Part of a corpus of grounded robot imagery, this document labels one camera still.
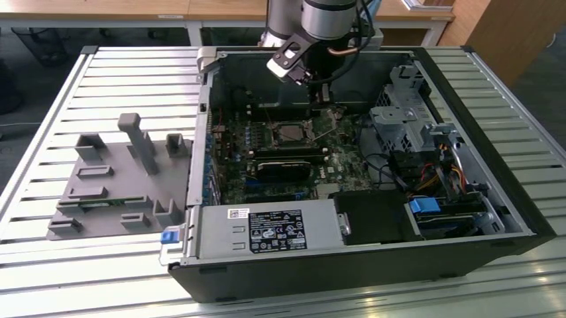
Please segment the white label sticker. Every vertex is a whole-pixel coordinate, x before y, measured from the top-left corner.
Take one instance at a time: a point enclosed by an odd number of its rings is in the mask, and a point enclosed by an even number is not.
[[[247,219],[250,209],[228,209],[228,219]]]
[[[158,17],[160,19],[183,19],[184,18],[184,16],[182,15],[158,15]]]

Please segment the wooden cabinet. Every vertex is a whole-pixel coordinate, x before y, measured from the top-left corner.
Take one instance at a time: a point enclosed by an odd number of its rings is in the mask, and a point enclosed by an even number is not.
[[[457,0],[439,45],[470,45],[511,86],[566,23],[565,0]]]

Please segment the power supply label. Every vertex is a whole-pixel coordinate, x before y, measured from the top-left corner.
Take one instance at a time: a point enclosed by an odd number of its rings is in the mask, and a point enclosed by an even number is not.
[[[247,219],[252,253],[307,249],[300,210],[250,213]]]

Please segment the wooden desk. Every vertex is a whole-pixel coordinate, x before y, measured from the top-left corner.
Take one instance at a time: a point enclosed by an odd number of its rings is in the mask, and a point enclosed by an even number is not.
[[[190,0],[187,27],[191,45],[203,45],[203,27],[263,27],[266,4],[266,0]],[[409,11],[401,0],[383,0],[377,14],[379,28],[426,29],[425,46],[437,45],[446,24],[453,19],[450,12]]]
[[[5,27],[184,27],[190,0],[0,0]]]

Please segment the aluminum extrusion table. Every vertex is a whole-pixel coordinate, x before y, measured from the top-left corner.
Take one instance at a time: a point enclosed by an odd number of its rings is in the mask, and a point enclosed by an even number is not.
[[[461,48],[429,53],[559,235],[526,254],[437,282],[199,304],[159,264],[159,234],[47,241],[80,133],[126,141],[116,120],[128,111],[143,117],[154,140],[172,132],[192,138],[196,52],[99,48],[80,55],[0,197],[0,317],[525,317],[566,311],[566,153],[478,56]]]

